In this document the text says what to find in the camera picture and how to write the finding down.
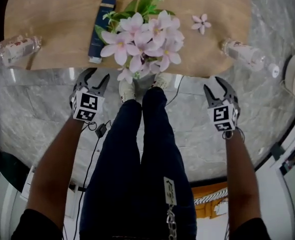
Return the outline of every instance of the white label patch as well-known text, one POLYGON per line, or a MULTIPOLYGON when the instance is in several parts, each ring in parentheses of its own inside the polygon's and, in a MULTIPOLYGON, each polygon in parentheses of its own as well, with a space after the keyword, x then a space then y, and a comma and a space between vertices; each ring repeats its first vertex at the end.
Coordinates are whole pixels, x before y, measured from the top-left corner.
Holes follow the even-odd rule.
POLYGON ((165 202, 168 205, 178 205, 174 181, 164 177, 165 202))

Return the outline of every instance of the navy blue box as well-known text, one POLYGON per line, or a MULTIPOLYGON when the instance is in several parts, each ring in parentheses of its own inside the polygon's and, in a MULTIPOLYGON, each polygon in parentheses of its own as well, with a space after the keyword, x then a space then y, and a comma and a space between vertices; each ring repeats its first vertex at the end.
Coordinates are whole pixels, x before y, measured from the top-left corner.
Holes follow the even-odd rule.
POLYGON ((108 14, 115 10, 117 0, 102 0, 98 9, 95 24, 93 27, 93 33, 91 37, 91 43, 88 49, 89 62, 101 63, 101 51, 105 44, 100 40, 97 32, 95 31, 95 25, 98 25, 108 31, 109 19, 103 19, 105 14, 108 14))

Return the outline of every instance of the black sleeve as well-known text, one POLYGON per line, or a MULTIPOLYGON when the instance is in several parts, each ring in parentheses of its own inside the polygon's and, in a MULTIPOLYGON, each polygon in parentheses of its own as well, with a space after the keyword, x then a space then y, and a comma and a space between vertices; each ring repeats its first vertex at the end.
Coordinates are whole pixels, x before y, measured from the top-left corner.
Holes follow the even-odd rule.
POLYGON ((253 218, 239 226, 232 234, 230 240, 271 240, 267 227, 261 218, 253 218))
POLYGON ((36 210, 26 209, 11 240, 61 240, 62 231, 52 220, 36 210))

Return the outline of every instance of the person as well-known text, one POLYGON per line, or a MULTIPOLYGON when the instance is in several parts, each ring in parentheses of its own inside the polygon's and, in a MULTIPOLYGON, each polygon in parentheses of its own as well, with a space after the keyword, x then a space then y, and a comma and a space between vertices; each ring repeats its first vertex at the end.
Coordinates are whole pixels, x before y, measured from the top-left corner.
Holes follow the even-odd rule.
MULTIPOLYGON (((171 78, 168 73, 157 75, 142 106, 136 101, 134 84, 120 82, 123 104, 85 192, 81 240, 169 239, 164 177, 174 182, 176 239, 196 239, 194 198, 165 110, 164 90, 171 78), (136 138, 142 113, 145 134, 140 162, 136 138)), ((70 117, 40 160, 12 240, 62 239, 67 189, 82 126, 82 121, 70 117)), ((270 239, 261 219, 254 167, 237 130, 226 140, 226 151, 230 239, 270 239)))

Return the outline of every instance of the flower bouquet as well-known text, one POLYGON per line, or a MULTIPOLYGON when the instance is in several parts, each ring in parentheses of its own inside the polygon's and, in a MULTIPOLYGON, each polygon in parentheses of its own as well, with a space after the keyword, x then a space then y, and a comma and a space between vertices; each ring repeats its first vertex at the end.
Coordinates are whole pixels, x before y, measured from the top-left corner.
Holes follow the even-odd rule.
POLYGON ((184 36, 179 31, 180 20, 169 10, 157 9, 162 0, 133 0, 123 12, 110 12, 108 29, 95 26, 99 38, 106 44, 101 57, 114 55, 122 71, 117 80, 140 79, 149 73, 165 71, 170 63, 180 64, 178 51, 184 36))

